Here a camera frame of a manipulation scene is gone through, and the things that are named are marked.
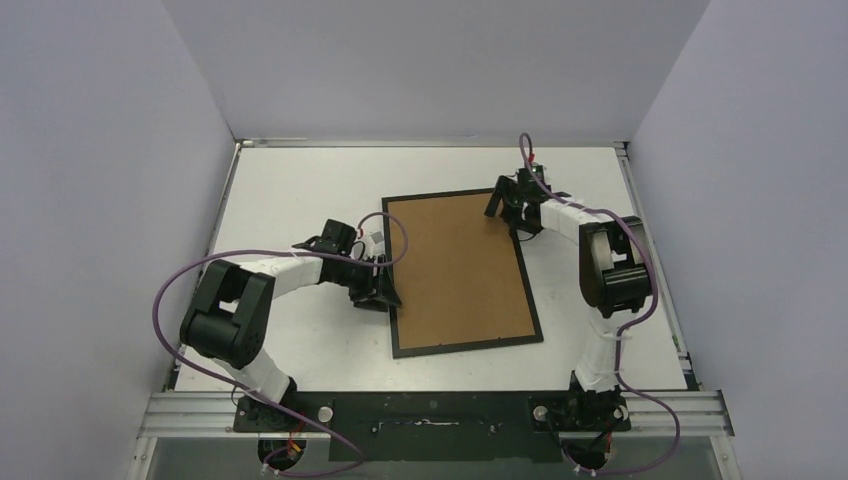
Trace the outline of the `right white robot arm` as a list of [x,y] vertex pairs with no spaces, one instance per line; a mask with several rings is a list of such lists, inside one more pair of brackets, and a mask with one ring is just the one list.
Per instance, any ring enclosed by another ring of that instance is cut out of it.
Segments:
[[565,399],[548,407],[546,420],[562,431],[628,428],[619,379],[623,328],[653,294],[646,256],[637,245],[644,238],[642,221],[611,216],[551,192],[539,166],[499,176],[484,213],[500,217],[513,233],[556,232],[578,248],[579,287],[592,331]]

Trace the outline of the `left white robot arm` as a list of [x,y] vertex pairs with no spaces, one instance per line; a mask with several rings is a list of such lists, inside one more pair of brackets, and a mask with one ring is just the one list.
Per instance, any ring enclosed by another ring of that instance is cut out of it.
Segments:
[[387,312],[402,301],[389,271],[382,232],[337,220],[278,254],[252,254],[246,263],[217,258],[205,268],[182,321],[183,344],[224,368],[250,397],[259,416],[282,431],[297,420],[296,383],[264,349],[272,303],[325,283],[344,287],[359,309]]

